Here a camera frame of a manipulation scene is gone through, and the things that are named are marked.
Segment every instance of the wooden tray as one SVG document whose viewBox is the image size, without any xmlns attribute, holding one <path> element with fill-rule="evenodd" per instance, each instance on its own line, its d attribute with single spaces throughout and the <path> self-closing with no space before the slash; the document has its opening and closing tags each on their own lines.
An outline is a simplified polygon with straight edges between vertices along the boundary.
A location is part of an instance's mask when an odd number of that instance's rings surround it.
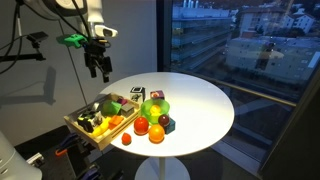
<svg viewBox="0 0 320 180">
<path fill-rule="evenodd" d="M 102 104 L 106 100 L 113 100 L 117 101 L 119 97 L 122 97 L 120 95 L 117 95 L 115 93 L 110 93 L 100 99 L 98 99 L 95 102 L 92 102 L 88 104 L 88 107 L 92 107 L 94 103 L 98 102 Z M 76 110 L 73 113 L 70 113 L 67 116 L 64 116 L 64 120 L 67 123 L 67 125 L 74 130 L 79 136 L 81 136 L 84 140 L 91 143 L 95 148 L 98 150 L 103 150 L 106 146 L 108 146 L 112 140 L 114 140 L 119 134 L 121 134 L 137 117 L 140 111 L 140 105 L 134 101 L 131 101 L 130 99 L 126 98 L 128 101 L 127 103 L 131 104 L 134 107 L 134 113 L 131 114 L 129 117 L 122 120 L 122 122 L 117 125 L 114 129 L 110 130 L 108 129 L 105 133 L 102 135 L 93 138 L 87 131 L 85 131 L 80 125 L 77 123 L 77 118 L 87 110 L 86 107 L 80 108 Z"/>
</svg>

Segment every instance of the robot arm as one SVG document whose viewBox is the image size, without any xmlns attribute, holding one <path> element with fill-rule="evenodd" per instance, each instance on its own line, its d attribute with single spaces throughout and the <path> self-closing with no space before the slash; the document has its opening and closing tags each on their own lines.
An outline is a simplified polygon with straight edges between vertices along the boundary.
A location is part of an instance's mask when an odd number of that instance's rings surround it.
<svg viewBox="0 0 320 180">
<path fill-rule="evenodd" d="M 110 57 L 103 55 L 106 48 L 104 43 L 106 37 L 116 37 L 118 31 L 104 25 L 101 0 L 23 0 L 23 3 L 48 20 L 76 18 L 80 29 L 78 32 L 88 38 L 83 47 L 91 77 L 96 77 L 95 68 L 98 67 L 104 82 L 109 81 L 112 67 Z"/>
</svg>

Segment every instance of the window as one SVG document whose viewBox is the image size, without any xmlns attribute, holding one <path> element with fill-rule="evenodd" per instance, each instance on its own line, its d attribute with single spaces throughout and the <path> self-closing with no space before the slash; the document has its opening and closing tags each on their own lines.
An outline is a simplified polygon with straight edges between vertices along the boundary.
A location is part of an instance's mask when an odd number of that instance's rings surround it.
<svg viewBox="0 0 320 180">
<path fill-rule="evenodd" d="M 290 9 L 288 4 L 259 6 L 264 3 L 250 2 L 252 4 L 217 1 L 208 8 L 206 1 L 199 1 L 195 8 L 183 7 L 183 0 L 173 0 L 170 6 L 176 16 L 167 26 L 173 29 L 178 23 L 188 33 L 172 34 L 171 39 L 165 41 L 163 47 L 168 48 L 168 55 L 163 66 L 170 71 L 199 76 L 221 87 L 234 103 L 236 112 L 234 125 L 222 141 L 264 163 L 318 70 L 320 46 L 316 45 L 318 37 L 312 34 L 297 36 L 295 29 L 288 33 L 277 27 L 287 13 L 292 15 L 286 11 Z M 239 9 L 234 16 L 236 20 L 229 16 L 232 9 Z M 253 23 L 252 17 L 259 26 L 248 27 Z M 291 26 L 295 27 L 302 19 L 292 21 Z M 176 40 L 183 42 L 183 50 L 173 49 Z"/>
</svg>

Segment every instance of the white round table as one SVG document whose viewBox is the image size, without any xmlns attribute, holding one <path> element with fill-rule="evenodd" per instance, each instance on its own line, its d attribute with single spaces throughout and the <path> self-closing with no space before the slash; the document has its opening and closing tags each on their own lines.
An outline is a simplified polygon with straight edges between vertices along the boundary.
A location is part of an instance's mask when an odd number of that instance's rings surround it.
<svg viewBox="0 0 320 180">
<path fill-rule="evenodd" d="M 176 158 L 191 154 L 219 141 L 229 131 L 234 108 L 228 96 L 215 85 L 190 75 L 172 72 L 153 72 L 121 79 L 100 94 L 111 92 L 130 98 L 132 87 L 145 87 L 146 99 L 150 92 L 162 90 L 170 104 L 169 116 L 175 130 L 159 143 L 149 141 L 148 134 L 138 136 L 133 125 L 125 132 L 132 137 L 130 145 L 121 142 L 121 135 L 112 145 L 124 151 L 149 156 L 139 167 L 136 179 L 190 179 L 185 166 Z"/>
</svg>

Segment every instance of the city view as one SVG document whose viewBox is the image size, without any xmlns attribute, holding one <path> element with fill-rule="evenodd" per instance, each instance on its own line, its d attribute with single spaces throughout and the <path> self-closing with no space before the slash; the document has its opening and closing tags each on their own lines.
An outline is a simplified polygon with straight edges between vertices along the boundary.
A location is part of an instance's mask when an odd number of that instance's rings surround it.
<svg viewBox="0 0 320 180">
<path fill-rule="evenodd" d="M 320 0 L 174 0 L 171 68 L 223 82 L 224 141 L 261 162 L 318 68 L 319 19 Z"/>
</svg>

